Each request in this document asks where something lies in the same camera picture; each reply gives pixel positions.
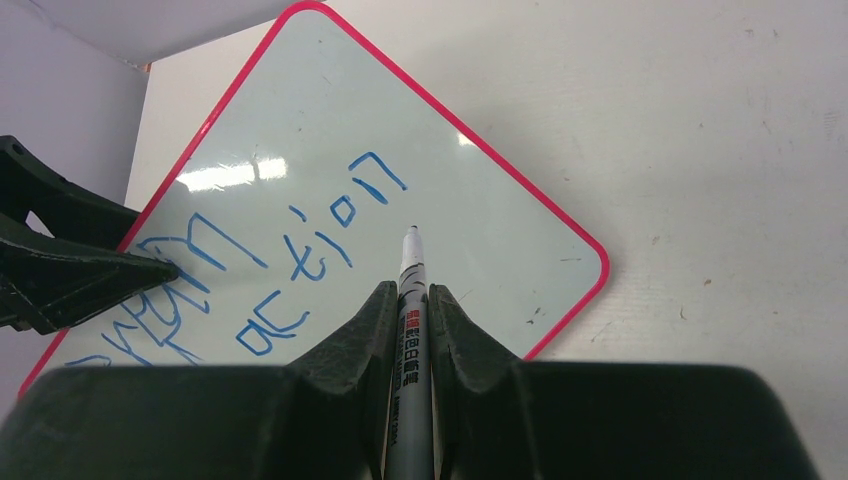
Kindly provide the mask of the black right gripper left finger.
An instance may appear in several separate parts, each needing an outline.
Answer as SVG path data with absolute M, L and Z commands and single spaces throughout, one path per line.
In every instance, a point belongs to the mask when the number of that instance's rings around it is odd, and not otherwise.
M 69 367 L 1 429 L 5 479 L 378 479 L 398 290 L 288 365 Z

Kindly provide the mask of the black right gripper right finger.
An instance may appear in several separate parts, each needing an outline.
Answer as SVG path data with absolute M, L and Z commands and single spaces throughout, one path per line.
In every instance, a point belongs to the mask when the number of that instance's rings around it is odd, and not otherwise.
M 443 479 L 815 479 L 774 391 L 733 366 L 525 361 L 429 290 Z

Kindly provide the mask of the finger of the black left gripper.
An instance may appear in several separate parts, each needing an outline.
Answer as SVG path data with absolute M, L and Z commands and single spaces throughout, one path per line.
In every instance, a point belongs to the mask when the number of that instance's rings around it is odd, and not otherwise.
M 169 262 L 120 251 L 138 217 L 2 136 L 2 326 L 48 335 L 177 279 Z

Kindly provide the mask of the white whiteboard marker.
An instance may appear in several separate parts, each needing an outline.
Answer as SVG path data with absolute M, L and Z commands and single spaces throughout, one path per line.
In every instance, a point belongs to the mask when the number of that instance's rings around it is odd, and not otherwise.
M 419 228 L 403 239 L 398 279 L 396 354 L 384 476 L 433 479 L 433 414 L 428 282 Z

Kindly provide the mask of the red-framed whiteboard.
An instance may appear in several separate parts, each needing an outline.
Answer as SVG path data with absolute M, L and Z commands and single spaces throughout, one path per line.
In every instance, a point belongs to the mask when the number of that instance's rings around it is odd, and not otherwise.
M 283 364 L 397 280 L 427 277 L 535 357 L 603 289 L 604 247 L 322 2 L 270 26 L 157 188 L 124 250 L 180 277 L 57 334 L 63 366 Z

